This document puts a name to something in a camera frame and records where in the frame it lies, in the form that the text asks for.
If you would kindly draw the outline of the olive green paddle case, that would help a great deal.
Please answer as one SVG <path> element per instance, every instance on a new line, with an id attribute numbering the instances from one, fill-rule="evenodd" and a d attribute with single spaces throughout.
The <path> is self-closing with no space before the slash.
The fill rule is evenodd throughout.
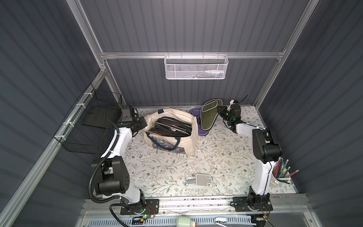
<path id="1" fill-rule="evenodd" d="M 212 99 L 206 102 L 200 109 L 201 127 L 208 131 L 214 125 L 214 122 L 219 115 L 218 108 L 223 106 L 223 101 L 219 98 Z"/>

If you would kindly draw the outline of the purple paddle case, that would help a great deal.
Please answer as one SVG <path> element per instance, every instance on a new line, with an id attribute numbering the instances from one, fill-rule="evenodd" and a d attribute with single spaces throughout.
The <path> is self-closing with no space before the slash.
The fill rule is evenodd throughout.
<path id="1" fill-rule="evenodd" d="M 196 117 L 197 125 L 198 125 L 198 135 L 199 136 L 206 136 L 209 133 L 209 130 L 204 130 L 201 127 L 201 116 L 200 116 L 201 107 L 194 107 L 192 108 L 189 113 Z"/>

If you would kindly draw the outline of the black paddle cases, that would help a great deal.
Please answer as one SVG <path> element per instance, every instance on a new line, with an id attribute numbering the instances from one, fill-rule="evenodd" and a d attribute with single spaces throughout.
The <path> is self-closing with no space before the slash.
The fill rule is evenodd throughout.
<path id="1" fill-rule="evenodd" d="M 172 117 L 161 117 L 149 132 L 165 137 L 189 137 L 192 135 L 192 125 Z"/>

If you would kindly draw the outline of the beige canvas tote bag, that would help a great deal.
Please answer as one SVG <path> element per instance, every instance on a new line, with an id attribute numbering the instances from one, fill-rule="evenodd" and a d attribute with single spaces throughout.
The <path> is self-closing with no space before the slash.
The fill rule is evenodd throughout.
<path id="1" fill-rule="evenodd" d="M 145 117 L 147 145 L 173 153 L 194 156 L 198 143 L 197 118 L 176 109 L 159 109 Z"/>

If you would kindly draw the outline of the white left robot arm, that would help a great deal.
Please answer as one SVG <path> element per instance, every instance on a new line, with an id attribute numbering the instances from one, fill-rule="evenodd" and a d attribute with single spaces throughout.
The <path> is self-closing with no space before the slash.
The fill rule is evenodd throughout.
<path id="1" fill-rule="evenodd" d="M 129 142 L 147 126 L 146 121 L 133 107 L 110 107 L 104 110 L 103 116 L 114 127 L 114 134 L 105 153 L 92 163 L 89 197 L 95 203 L 119 199 L 129 206 L 144 207 L 144 194 L 130 183 L 123 158 Z"/>

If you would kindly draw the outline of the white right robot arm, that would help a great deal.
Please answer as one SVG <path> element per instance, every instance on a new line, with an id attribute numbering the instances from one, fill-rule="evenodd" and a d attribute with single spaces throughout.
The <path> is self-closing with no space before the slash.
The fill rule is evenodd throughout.
<path id="1" fill-rule="evenodd" d="M 274 142 L 268 128 L 261 128 L 242 121 L 241 107 L 236 101 L 233 101 L 229 107 L 218 106 L 217 111 L 232 132 L 252 138 L 252 150 L 258 164 L 246 203 L 250 207 L 255 207 L 267 202 L 270 196 L 269 185 L 273 170 L 282 155 L 279 144 Z"/>

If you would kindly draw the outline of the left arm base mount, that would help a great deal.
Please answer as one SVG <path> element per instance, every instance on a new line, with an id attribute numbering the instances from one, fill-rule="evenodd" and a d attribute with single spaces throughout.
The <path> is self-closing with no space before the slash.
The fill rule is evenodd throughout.
<path id="1" fill-rule="evenodd" d="M 120 211 L 121 215 L 156 215 L 159 212 L 159 199 L 146 199 L 136 204 L 123 205 Z"/>

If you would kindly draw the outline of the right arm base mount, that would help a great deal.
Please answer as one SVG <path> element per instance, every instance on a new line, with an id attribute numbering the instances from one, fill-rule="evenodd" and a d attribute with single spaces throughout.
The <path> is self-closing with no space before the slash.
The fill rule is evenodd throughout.
<path id="1" fill-rule="evenodd" d="M 273 211 L 272 203 L 267 195 L 254 195 L 249 194 L 244 197 L 233 197 L 233 200 L 229 203 L 230 206 L 234 207 L 236 212 L 247 212 L 247 211 Z"/>

